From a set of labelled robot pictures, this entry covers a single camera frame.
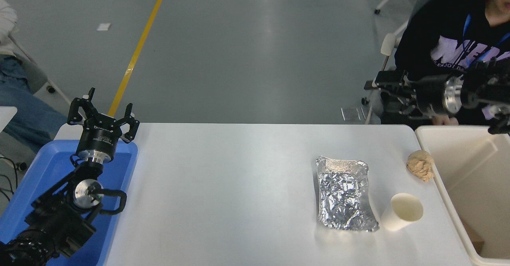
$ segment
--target white table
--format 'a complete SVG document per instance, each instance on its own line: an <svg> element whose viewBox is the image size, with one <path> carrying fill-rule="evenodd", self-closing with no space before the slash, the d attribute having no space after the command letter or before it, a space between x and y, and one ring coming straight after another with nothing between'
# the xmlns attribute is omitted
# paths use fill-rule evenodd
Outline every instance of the white table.
<svg viewBox="0 0 510 266"><path fill-rule="evenodd" d="M78 139L63 126L57 139ZM139 155L106 265L471 265L434 181L405 167L420 149L406 126L140 124ZM372 209L421 199L398 232L317 222L315 159L369 166Z"/></svg>
<svg viewBox="0 0 510 266"><path fill-rule="evenodd" d="M17 112L18 109L15 106L0 106L0 132L4 130Z"/></svg>

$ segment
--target white plastic bin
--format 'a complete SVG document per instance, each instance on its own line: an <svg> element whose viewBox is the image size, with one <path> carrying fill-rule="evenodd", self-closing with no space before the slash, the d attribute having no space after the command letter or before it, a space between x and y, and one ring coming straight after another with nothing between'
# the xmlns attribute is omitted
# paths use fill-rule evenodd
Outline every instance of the white plastic bin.
<svg viewBox="0 0 510 266"><path fill-rule="evenodd" d="M472 262L510 266L510 137L486 126L422 126L416 136ZM483 238L481 255L459 217Z"/></svg>

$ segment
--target crumpled aluminum foil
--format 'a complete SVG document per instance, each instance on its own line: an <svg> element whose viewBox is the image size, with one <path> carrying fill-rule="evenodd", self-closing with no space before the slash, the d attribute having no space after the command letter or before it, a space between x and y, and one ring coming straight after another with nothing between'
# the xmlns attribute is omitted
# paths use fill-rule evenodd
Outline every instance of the crumpled aluminum foil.
<svg viewBox="0 0 510 266"><path fill-rule="evenodd" d="M329 228L377 231L368 201L368 165L363 161L319 157L319 220Z"/></svg>

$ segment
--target gray floor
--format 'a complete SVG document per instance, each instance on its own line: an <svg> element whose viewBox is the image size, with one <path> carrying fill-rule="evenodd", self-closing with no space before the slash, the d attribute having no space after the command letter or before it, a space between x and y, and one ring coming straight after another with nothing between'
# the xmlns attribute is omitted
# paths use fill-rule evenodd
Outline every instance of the gray floor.
<svg viewBox="0 0 510 266"><path fill-rule="evenodd" d="M95 87L106 113L156 0L7 1L42 69L68 97ZM142 122L343 123L414 2L376 16L379 1L164 0L117 116L132 102Z"/></svg>

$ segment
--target person's hand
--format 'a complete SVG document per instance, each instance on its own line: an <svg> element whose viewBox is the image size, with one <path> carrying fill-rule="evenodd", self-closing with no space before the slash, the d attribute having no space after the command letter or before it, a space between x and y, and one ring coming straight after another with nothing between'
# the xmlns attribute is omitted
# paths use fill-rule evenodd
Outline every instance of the person's hand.
<svg viewBox="0 0 510 266"><path fill-rule="evenodd" d="M448 115L439 115L432 117L432 124L435 126L458 126L459 121L454 117L448 117Z"/></svg>

